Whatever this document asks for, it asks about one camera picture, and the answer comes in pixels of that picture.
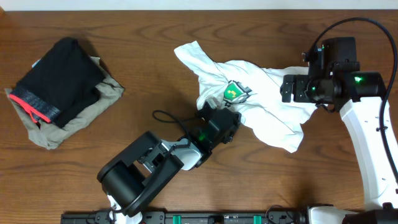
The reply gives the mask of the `white printed t-shirt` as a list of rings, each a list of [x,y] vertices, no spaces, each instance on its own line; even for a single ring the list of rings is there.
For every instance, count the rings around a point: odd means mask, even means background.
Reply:
[[[305,75],[307,67],[260,68],[244,60],[212,61],[199,43],[174,50],[177,58],[198,77],[197,108],[213,100],[217,108],[241,113],[241,123],[269,146],[295,152],[303,140],[301,125],[316,106],[282,102],[280,87],[285,75]]]

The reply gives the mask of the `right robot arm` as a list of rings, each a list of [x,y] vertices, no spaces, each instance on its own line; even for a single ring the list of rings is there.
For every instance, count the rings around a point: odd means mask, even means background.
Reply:
[[[363,212],[309,205],[302,223],[397,223],[397,141],[379,72],[362,72],[352,37],[322,41],[305,53],[306,75],[285,75],[282,102],[313,103],[340,114],[351,137],[364,189]]]

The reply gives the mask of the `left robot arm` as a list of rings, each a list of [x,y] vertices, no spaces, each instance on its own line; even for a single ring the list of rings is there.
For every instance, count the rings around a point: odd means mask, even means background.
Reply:
[[[191,130],[182,125],[184,136],[166,141],[147,131],[111,159],[97,179],[113,201],[114,221],[139,215],[181,170],[200,167],[219,144],[233,140],[241,125],[241,113],[204,106],[197,111],[204,125]]]

